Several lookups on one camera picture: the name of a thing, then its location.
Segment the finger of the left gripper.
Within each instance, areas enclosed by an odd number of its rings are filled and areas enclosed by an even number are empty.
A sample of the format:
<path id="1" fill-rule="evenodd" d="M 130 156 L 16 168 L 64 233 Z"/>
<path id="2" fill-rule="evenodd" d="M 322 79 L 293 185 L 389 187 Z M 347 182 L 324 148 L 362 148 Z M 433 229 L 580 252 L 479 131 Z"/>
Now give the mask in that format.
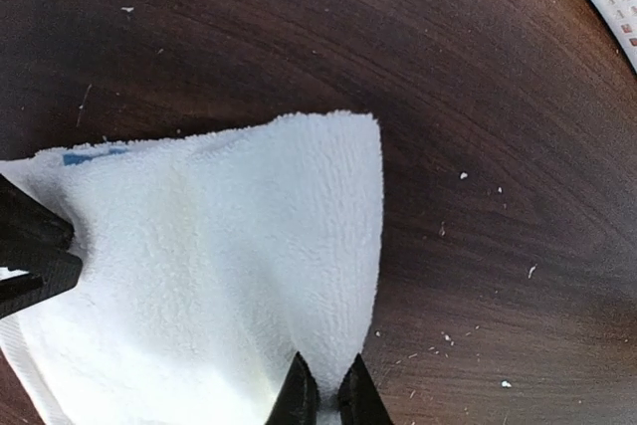
<path id="1" fill-rule="evenodd" d="M 73 266 L 74 227 L 1 176 L 1 265 Z"/>
<path id="2" fill-rule="evenodd" d="M 1 267 L 22 274 L 1 280 L 1 319 L 74 288 L 82 260 L 56 248 L 2 248 Z"/>

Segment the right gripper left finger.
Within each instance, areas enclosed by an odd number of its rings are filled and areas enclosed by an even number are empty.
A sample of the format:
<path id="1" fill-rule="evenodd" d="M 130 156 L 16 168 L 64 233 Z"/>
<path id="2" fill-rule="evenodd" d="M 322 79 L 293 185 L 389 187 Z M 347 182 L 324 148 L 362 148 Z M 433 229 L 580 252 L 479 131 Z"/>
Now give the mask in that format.
<path id="1" fill-rule="evenodd" d="M 297 352 L 266 425 L 316 425 L 319 391 L 308 364 Z"/>

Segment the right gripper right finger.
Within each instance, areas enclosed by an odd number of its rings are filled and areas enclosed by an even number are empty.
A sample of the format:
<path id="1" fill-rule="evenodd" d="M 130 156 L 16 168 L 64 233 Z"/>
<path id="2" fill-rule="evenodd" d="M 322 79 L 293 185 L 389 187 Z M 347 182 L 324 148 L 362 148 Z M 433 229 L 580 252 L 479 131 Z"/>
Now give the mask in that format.
<path id="1" fill-rule="evenodd" d="M 359 353 L 337 394 L 342 425 L 392 425 L 389 413 Z"/>

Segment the white towel blue print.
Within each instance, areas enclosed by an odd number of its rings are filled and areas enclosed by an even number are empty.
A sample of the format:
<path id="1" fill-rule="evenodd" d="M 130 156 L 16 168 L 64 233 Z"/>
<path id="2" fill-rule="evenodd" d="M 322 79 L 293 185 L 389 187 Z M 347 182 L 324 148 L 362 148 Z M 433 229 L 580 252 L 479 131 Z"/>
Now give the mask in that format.
<path id="1" fill-rule="evenodd" d="M 71 290 L 1 322 L 47 424 L 263 424 L 295 355 L 336 424 L 383 222 L 369 114 L 43 150 L 2 174 L 69 220 Z"/>

